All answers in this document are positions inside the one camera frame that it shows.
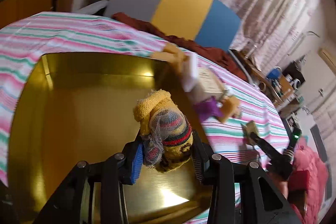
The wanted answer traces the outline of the yellow striped knitted sock bundle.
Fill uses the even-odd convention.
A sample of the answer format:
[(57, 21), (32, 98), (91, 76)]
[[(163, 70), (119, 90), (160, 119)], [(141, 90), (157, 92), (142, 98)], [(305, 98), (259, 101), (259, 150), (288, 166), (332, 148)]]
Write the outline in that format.
[(143, 140), (143, 163), (159, 172), (180, 168), (191, 157), (193, 129), (165, 90), (149, 93), (133, 108)]

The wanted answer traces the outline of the small green white box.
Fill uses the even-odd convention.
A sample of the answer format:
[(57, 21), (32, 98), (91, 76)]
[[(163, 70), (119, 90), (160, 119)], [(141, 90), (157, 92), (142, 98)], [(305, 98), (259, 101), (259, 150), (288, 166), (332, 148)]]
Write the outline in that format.
[(245, 125), (242, 125), (244, 139), (248, 145), (256, 145), (256, 142), (252, 139), (251, 134), (254, 133), (259, 136), (259, 131), (257, 129), (256, 123), (254, 121), (249, 121)]

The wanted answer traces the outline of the large yellow sponge block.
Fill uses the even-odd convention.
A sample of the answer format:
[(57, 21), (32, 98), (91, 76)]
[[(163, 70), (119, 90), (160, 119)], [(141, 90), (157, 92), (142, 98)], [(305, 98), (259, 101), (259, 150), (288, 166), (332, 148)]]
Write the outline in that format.
[(222, 106), (220, 108), (222, 115), (219, 120), (225, 123), (229, 118), (239, 118), (241, 116), (239, 106), (240, 101), (235, 96), (230, 96), (222, 100)]

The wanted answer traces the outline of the beige printed carton box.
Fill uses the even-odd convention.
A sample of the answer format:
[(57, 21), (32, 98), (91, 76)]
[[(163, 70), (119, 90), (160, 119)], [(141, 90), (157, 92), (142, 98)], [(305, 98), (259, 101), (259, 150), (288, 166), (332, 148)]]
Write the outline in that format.
[(200, 103), (214, 97), (219, 100), (224, 96), (224, 86), (221, 80), (208, 68), (198, 68), (198, 78), (190, 92), (193, 103)]

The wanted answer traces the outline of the pink quilt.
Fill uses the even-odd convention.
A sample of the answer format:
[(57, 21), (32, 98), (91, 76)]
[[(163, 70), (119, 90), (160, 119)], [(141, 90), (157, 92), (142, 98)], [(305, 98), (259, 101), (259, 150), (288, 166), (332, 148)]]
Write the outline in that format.
[(329, 173), (304, 137), (299, 138), (288, 181), (288, 201), (302, 223), (317, 223)]

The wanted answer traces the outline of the purple snack pouch front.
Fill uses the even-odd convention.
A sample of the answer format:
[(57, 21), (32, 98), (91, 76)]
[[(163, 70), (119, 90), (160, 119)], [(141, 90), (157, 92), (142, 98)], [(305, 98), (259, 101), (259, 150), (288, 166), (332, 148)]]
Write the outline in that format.
[(204, 122), (210, 117), (223, 117), (221, 109), (217, 107), (217, 100), (215, 97), (210, 97), (205, 101), (196, 103), (194, 109), (198, 114), (200, 122)]

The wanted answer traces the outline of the white foam block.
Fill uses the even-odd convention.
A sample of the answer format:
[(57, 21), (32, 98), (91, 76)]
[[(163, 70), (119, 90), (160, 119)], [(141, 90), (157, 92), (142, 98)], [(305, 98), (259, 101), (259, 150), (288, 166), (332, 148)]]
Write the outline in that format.
[(182, 63), (182, 86), (185, 92), (190, 92), (198, 81), (197, 54), (191, 52)]

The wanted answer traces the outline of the wooden bedside desk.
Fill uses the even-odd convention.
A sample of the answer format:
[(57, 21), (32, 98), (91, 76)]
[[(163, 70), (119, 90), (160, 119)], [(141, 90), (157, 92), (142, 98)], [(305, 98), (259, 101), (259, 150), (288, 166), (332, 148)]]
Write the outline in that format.
[(284, 108), (287, 106), (291, 107), (293, 111), (301, 107), (302, 103), (295, 95), (295, 89), (283, 75), (277, 80), (270, 80), (251, 61), (246, 59), (242, 53), (237, 50), (229, 50), (228, 52), (241, 68), (245, 69), (246, 74), (250, 77), (248, 81), (251, 85), (256, 85), (272, 101), (277, 111), (284, 111)]

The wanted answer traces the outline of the golden metal tray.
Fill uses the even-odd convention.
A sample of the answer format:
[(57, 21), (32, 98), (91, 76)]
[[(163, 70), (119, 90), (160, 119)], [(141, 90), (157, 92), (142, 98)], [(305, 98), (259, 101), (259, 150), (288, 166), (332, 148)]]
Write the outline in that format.
[(74, 165), (100, 162), (133, 141), (137, 101), (165, 90), (190, 125), (205, 132), (171, 66), (111, 53), (41, 57), (17, 103), (10, 129), (7, 179), (20, 223), (32, 223)]

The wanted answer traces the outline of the rust red blanket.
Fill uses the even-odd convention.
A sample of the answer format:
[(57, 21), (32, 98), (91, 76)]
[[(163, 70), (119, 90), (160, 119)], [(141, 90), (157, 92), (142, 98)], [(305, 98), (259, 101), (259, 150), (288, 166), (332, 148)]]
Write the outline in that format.
[(215, 47), (203, 47), (194, 42), (193, 40), (187, 40), (185, 38), (179, 38), (174, 35), (165, 35), (161, 30), (152, 25), (149, 22), (131, 18), (124, 14), (123, 12), (117, 12), (111, 16), (112, 19), (124, 23), (136, 30), (147, 32), (148, 34), (160, 37), (167, 42), (176, 44), (179, 47), (185, 48), (189, 51), (195, 52), (198, 55), (205, 57), (206, 59), (212, 61), (213, 63), (223, 67), (224, 69), (231, 72), (233, 75), (248, 82), (246, 74), (242, 69), (238, 67), (235, 60), (226, 52)]

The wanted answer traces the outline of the yellow sponge at back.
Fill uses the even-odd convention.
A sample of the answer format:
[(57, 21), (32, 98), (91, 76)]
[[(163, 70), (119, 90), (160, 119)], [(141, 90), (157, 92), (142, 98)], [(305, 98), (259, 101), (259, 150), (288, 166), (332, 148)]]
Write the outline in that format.
[(183, 63), (188, 59), (182, 50), (173, 43), (166, 43), (161, 52), (153, 52), (152, 59), (168, 62), (177, 72), (181, 72)]

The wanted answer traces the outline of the grey yellow blue headboard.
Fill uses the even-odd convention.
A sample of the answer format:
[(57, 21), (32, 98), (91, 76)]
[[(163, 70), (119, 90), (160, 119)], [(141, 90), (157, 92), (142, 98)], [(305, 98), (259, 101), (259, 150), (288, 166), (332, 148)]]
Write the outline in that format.
[(240, 18), (219, 0), (109, 0), (104, 16), (123, 12), (166, 35), (228, 51)]

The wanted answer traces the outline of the striped pink green bed sheet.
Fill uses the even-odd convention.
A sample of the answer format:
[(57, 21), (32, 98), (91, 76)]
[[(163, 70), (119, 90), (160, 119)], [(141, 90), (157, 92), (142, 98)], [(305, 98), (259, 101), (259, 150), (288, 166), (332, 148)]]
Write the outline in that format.
[[(1, 29), (1, 180), (9, 186), (7, 163), (10, 129), (15, 109), (31, 72), (43, 55), (51, 53), (111, 53), (150, 59), (166, 42), (154, 35), (109, 18), (41, 12)], [(271, 101), (260, 91), (204, 57), (198, 67), (212, 70), (239, 99), (241, 116), (225, 123), (216, 118), (200, 122), (213, 150), (232, 162), (246, 164), (267, 157), (245, 144), (242, 125), (254, 121), (262, 138), (277, 150), (288, 144), (288, 134)]]

